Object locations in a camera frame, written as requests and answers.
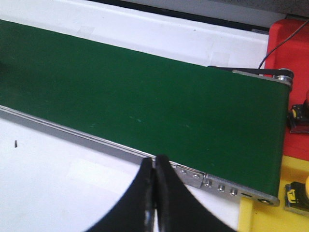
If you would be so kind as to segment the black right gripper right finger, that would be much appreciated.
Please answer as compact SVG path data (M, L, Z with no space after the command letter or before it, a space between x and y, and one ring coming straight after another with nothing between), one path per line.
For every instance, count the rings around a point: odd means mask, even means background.
M167 156L155 159L158 226L161 232L233 232L187 189Z

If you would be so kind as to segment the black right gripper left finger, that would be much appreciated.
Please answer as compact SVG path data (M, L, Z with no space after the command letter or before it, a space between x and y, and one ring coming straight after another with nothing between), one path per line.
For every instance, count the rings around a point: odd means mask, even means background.
M144 158L134 180L114 207L89 232L152 232L155 222L154 172Z

